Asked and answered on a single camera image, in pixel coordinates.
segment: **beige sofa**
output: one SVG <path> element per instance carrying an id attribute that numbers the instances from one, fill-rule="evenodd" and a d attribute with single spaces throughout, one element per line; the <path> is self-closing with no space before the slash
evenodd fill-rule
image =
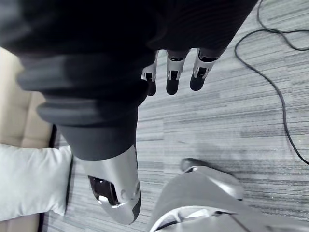
<path id="1" fill-rule="evenodd" d="M 35 108 L 44 102 L 38 92 L 25 92 L 15 81 L 23 69 L 18 58 L 0 48 L 0 143 L 19 147 L 48 147 L 50 124 L 37 115 Z M 0 222 L 0 232 L 37 232 L 39 215 Z"/>

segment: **black cable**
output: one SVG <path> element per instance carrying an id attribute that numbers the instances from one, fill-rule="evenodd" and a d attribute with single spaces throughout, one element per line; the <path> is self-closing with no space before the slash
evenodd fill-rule
<path id="1" fill-rule="evenodd" d="M 309 51 L 309 47 L 304 47 L 304 48 L 299 48 L 299 47 L 296 47 L 294 46 L 290 41 L 289 39 L 285 36 L 285 34 L 289 34 L 289 33 L 294 33 L 294 32 L 309 32 L 308 29 L 298 29 L 298 30 L 279 30 L 279 29 L 276 29 L 276 28 L 269 28 L 267 26 L 265 26 L 262 21 L 261 21 L 261 18 L 260 18 L 260 9 L 261 9 L 261 5 L 262 5 L 262 2 L 263 0 L 260 1 L 258 7 L 257 7 L 257 14 L 256 14 L 256 18 L 257 18 L 257 21 L 259 22 L 259 24 L 263 27 L 263 29 L 259 29 L 259 30 L 255 30 L 255 31 L 252 31 L 250 33 L 248 33 L 247 35 L 245 35 L 244 37 L 242 37 L 238 42 L 237 44 L 235 45 L 235 48 L 234 48 L 234 54 L 236 56 L 236 58 L 241 62 L 243 63 L 246 67 L 248 67 L 249 69 L 255 71 L 256 73 L 258 73 L 259 75 L 261 75 L 262 77 L 264 77 L 273 87 L 274 89 L 276 90 L 277 94 L 279 95 L 280 97 L 280 100 L 281 100 L 281 104 L 282 104 L 282 114 L 283 114 L 283 125 L 284 125 L 284 131 L 294 149 L 294 151 L 296 152 L 296 154 L 298 155 L 298 157 L 304 162 L 306 163 L 307 165 L 309 165 L 309 162 L 307 160 L 305 160 L 301 154 L 299 153 L 299 151 L 297 150 L 291 136 L 290 136 L 290 133 L 289 133 L 289 129 L 288 129 L 288 126 L 287 126 L 287 122 L 286 122 L 286 109 L 285 109 L 285 102 L 284 102 L 284 98 L 283 98 L 283 95 L 281 93 L 281 91 L 278 89 L 278 87 L 275 85 L 275 83 L 270 80 L 265 74 L 261 73 L 259 70 L 257 70 L 255 67 L 251 66 L 250 64 L 248 64 L 247 62 L 245 62 L 242 58 L 240 58 L 240 56 L 238 55 L 238 52 L 237 52 L 237 49 L 239 47 L 239 45 L 241 44 L 241 42 L 248 38 L 249 36 L 255 34 L 255 33 L 258 33 L 258 32 L 261 32 L 261 31 L 264 31 L 264 32 L 269 32 L 269 33 L 276 33 L 276 34 L 279 34 L 280 36 L 283 37 L 283 39 L 285 40 L 285 42 L 289 45 L 290 48 L 294 49 L 294 50 L 297 50 L 297 51 Z"/>

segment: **robot finger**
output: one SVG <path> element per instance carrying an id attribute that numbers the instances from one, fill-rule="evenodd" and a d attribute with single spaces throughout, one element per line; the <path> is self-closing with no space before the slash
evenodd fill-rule
<path id="1" fill-rule="evenodd" d="M 174 95 L 178 90 L 179 78 L 183 72 L 183 65 L 188 51 L 167 50 L 167 85 L 166 91 Z"/>
<path id="2" fill-rule="evenodd" d="M 193 73 L 190 81 L 190 88 L 193 91 L 199 91 L 205 82 L 205 78 L 208 72 L 212 69 L 213 65 L 218 58 L 208 58 L 202 53 L 201 49 L 197 49 L 197 55 L 195 58 Z"/>
<path id="3" fill-rule="evenodd" d="M 156 51 L 155 61 L 153 64 L 147 66 L 142 71 L 142 77 L 144 80 L 148 82 L 148 96 L 153 96 L 156 92 L 156 64 L 157 64 L 157 57 L 159 51 Z"/>

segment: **white pillow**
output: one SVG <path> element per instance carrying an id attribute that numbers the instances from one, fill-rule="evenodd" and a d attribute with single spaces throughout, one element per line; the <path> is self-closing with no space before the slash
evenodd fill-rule
<path id="1" fill-rule="evenodd" d="M 49 210 L 63 216 L 71 159 L 69 146 L 0 144 L 0 221 Z"/>

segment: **gray carpet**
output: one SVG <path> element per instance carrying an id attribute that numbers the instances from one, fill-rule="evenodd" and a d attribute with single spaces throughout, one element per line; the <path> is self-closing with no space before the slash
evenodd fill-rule
<path id="1" fill-rule="evenodd" d="M 308 0 L 266 0 L 261 17 L 280 29 L 309 29 Z M 138 220 L 114 223 L 97 205 L 81 166 L 74 162 L 66 215 L 45 214 L 44 232 L 143 232 L 162 187 L 180 173 L 182 158 L 204 159 L 232 172 L 246 189 L 245 203 L 266 214 L 309 217 L 309 167 L 290 146 L 280 99 L 267 81 L 234 57 L 237 40 L 259 26 L 256 9 L 218 60 L 200 92 L 189 88 L 195 52 L 187 57 L 180 89 L 168 96 L 166 56 L 158 58 L 157 94 L 139 111 L 137 150 L 142 189 Z M 297 46 L 309 36 L 290 35 Z M 277 35 L 249 38 L 240 54 L 282 90 L 291 136 L 309 160 L 309 52 L 288 48 Z M 57 146 L 65 141 L 58 134 Z"/>

